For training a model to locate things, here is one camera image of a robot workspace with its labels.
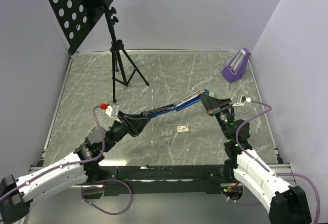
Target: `gray wall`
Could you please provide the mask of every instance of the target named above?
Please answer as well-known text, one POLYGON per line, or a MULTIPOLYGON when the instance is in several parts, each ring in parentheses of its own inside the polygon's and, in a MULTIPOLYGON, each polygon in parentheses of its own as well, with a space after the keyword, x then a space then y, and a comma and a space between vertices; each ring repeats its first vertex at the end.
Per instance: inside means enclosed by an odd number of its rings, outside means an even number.
MULTIPOLYGON (((115 0, 127 49, 253 50, 279 0, 115 0)), ((58 31, 61 29, 54 22, 58 31)), ((107 51, 104 16, 79 48, 107 51)))
MULTIPOLYGON (((252 57, 252 66, 279 152, 296 173, 307 175, 321 196, 328 222, 328 107, 326 51, 328 0, 281 0, 252 57)), ((315 197, 303 180, 314 218, 315 197)))
POLYGON ((69 57, 40 0, 0 0, 0 10, 3 178, 41 156, 69 57))
MULTIPOLYGON (((247 191, 245 202, 257 202, 247 191)), ((102 197, 95 204, 107 211, 120 211, 128 195, 102 197)), ((234 205, 222 195, 205 193, 136 194, 130 209, 121 215, 106 215, 81 202, 80 189, 68 189, 40 203, 24 224, 270 224, 268 213, 256 207, 234 205)))

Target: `gray marble floor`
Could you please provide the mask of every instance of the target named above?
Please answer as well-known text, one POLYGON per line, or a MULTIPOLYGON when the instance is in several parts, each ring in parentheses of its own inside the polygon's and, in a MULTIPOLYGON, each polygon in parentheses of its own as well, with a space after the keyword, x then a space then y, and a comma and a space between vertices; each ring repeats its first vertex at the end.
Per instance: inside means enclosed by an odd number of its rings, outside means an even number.
MULTIPOLYGON (((215 92, 216 98, 235 100, 245 94, 259 100, 249 67, 243 79, 229 84, 221 75, 234 56, 222 54, 131 54, 150 83, 147 87, 135 74, 128 87, 117 84, 116 99, 124 113, 140 113, 177 101, 201 88, 215 92)), ((127 76, 133 67, 123 57, 127 76)), ((45 166, 61 159, 84 141, 95 127, 92 107, 112 100, 111 55, 74 56, 63 97, 49 141, 45 166)), ((236 108, 236 118, 246 119, 262 110, 255 104, 236 108)), ((112 120, 98 112, 100 124, 107 128, 112 120)), ((273 143, 265 117, 251 122, 250 144, 266 163, 276 163, 273 143)), ((136 138, 123 138, 102 165, 202 165, 222 164, 227 156, 227 140, 214 117, 209 117, 201 102, 180 112, 152 119, 136 138), (188 125, 189 133, 177 134, 177 126, 188 125), (171 137, 162 137, 163 129, 173 129, 171 137)))

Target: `music stand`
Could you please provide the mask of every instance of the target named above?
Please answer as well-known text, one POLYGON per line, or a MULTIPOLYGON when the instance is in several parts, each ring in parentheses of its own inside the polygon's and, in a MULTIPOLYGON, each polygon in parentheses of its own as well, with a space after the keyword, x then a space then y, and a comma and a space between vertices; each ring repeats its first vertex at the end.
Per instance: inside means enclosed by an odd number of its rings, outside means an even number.
POLYGON ((105 13, 106 22, 112 38, 112 47, 110 51, 112 53, 112 68, 113 68, 113 102, 116 102, 115 98, 115 81, 128 86, 135 72, 138 72, 140 77, 144 80, 145 84, 149 86, 145 77, 137 68, 131 57, 124 49, 122 40, 116 39, 114 25, 118 22, 115 8, 109 9, 111 3, 114 0, 48 0, 56 18, 59 22, 61 29, 70 45, 68 50, 69 54, 73 55, 77 48, 88 36, 93 27, 97 24, 99 19, 105 13), (130 78, 127 80, 122 59, 120 56, 120 50, 127 57, 129 62, 134 67, 130 78), (115 70, 118 71, 117 64, 120 68, 123 81, 118 80, 115 77, 115 70))

